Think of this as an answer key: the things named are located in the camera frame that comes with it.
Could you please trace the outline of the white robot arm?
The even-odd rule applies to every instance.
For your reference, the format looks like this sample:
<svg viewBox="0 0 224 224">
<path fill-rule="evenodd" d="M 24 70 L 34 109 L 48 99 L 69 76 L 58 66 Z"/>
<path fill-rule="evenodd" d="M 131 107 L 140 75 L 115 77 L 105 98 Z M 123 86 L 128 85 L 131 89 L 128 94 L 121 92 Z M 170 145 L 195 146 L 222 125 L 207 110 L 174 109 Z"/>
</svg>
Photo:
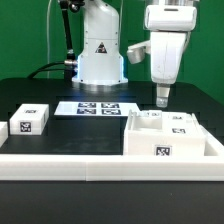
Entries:
<svg viewBox="0 0 224 224">
<path fill-rule="evenodd" d="M 156 105 L 168 105 L 170 86 L 176 82 L 182 55 L 197 19 L 200 0 L 149 0 L 144 28 L 150 38 L 130 46 L 132 64 L 150 56 L 151 79 L 157 84 Z M 78 56 L 73 81 L 93 88 L 126 84 L 124 59 L 119 53 L 120 19 L 103 0 L 84 0 L 84 48 Z"/>
</svg>

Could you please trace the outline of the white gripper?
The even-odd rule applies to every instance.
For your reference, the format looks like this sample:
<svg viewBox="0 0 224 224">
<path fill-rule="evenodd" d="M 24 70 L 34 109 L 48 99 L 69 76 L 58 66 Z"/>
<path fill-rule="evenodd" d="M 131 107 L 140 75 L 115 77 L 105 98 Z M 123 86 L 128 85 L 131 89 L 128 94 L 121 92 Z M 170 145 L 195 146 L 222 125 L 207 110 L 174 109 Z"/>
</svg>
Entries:
<svg viewBox="0 0 224 224">
<path fill-rule="evenodd" d="M 156 105 L 166 108 L 170 85 L 176 81 L 187 34 L 196 25 L 193 6 L 148 5 L 145 27 L 150 31 L 151 78 L 156 86 Z"/>
</svg>

